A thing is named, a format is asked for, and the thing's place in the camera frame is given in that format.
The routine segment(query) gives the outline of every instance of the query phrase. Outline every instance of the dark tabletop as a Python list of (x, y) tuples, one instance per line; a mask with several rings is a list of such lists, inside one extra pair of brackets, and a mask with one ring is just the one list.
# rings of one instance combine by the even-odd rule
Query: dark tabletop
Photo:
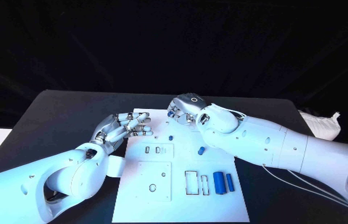
[[(46, 90), (36, 97), (0, 145), (0, 172), (75, 149), (100, 121), (134, 108), (166, 109), (175, 95)], [(283, 99), (205, 97), (217, 105), (312, 135), (293, 103)], [(113, 153), (124, 156), (126, 141)], [(348, 223), (344, 206), (279, 181), (260, 166), (235, 159), (251, 223)], [(286, 170), (270, 171), (305, 188)], [(111, 223), (120, 178), (106, 177), (94, 197), (51, 223)]]

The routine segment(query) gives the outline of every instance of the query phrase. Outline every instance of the cable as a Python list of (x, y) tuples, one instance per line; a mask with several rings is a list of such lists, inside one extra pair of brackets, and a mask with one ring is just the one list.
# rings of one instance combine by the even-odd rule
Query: cable
[(334, 194), (331, 194), (328, 191), (325, 191), (322, 188), (319, 188), (316, 185), (313, 185), (312, 183), (309, 183), (306, 180), (303, 180), (290, 170), (287, 170), (305, 183), (308, 183), (312, 187), (315, 187), (318, 190), (321, 190), (322, 192), (325, 192), (328, 195), (331, 195), (332, 197), (335, 197), (339, 201), (342, 201), (345, 204), (348, 204), (347, 200), (339, 198), (338, 196), (335, 196)]
[(279, 180), (282, 180), (282, 181), (283, 181), (286, 184), (289, 184), (289, 185), (292, 185), (292, 186), (295, 186), (295, 187), (300, 188), (302, 190), (306, 190), (306, 191), (309, 191), (309, 192), (315, 193), (316, 195), (324, 196), (325, 198), (331, 199), (332, 201), (335, 201), (337, 203), (339, 203), (341, 205), (344, 205), (345, 207), (348, 207), (348, 205), (347, 205), (345, 203), (339, 202), (339, 201), (338, 201), (338, 200), (335, 200), (334, 198), (331, 198), (331, 197), (325, 196), (324, 194), (321, 194), (321, 193), (318, 193), (318, 192), (315, 192), (315, 191), (312, 191), (312, 190), (308, 190), (308, 189), (305, 189), (305, 188), (299, 187), (298, 185), (295, 185), (295, 184), (289, 183), (287, 181), (285, 181), (283, 179), (280, 179), (277, 176), (274, 176), (272, 173), (270, 173), (270, 175), (272, 175), (273, 177), (276, 177)]
[(241, 116), (241, 119), (247, 116), (244, 113), (241, 113), (241, 112), (238, 112), (238, 111), (235, 111), (235, 110), (231, 110), (231, 109), (228, 109), (228, 108), (224, 108), (224, 107), (215, 105), (214, 103), (212, 103), (212, 106), (221, 108), (222, 110), (227, 110), (227, 111), (235, 112), (235, 113)]

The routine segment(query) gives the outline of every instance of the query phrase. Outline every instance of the small blue object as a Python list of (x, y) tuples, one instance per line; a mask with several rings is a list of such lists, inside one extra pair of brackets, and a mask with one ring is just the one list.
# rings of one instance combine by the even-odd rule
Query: small blue object
[(214, 172), (212, 177), (214, 177), (215, 193), (218, 195), (224, 195), (227, 193), (224, 173), (222, 172)]
[(228, 183), (228, 189), (230, 189), (230, 191), (234, 191), (234, 183), (233, 183), (231, 174), (227, 174), (227, 183)]
[(199, 150), (198, 150), (198, 154), (202, 155), (204, 151), (205, 151), (205, 147), (201, 147)]

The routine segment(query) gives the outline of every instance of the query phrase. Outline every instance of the white paper sheet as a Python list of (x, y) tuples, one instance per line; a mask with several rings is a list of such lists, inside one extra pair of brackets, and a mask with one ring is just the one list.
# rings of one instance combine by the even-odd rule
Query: white paper sheet
[[(152, 126), (153, 136), (129, 139), (113, 222), (248, 222), (234, 157), (224, 150), (209, 148), (201, 133), (169, 119), (166, 110), (134, 109), (134, 112), (150, 113), (152, 122), (146, 125)], [(149, 157), (143, 153), (146, 143), (165, 146), (169, 153)], [(201, 146), (207, 149), (199, 156)], [(137, 169), (140, 161), (170, 162), (170, 201), (143, 200), (137, 197), (139, 188), (143, 188)], [(198, 195), (186, 195), (185, 171), (198, 172)], [(235, 191), (228, 191), (225, 195), (215, 194), (212, 173), (217, 171), (233, 176)], [(202, 175), (208, 176), (209, 195), (202, 193)]]

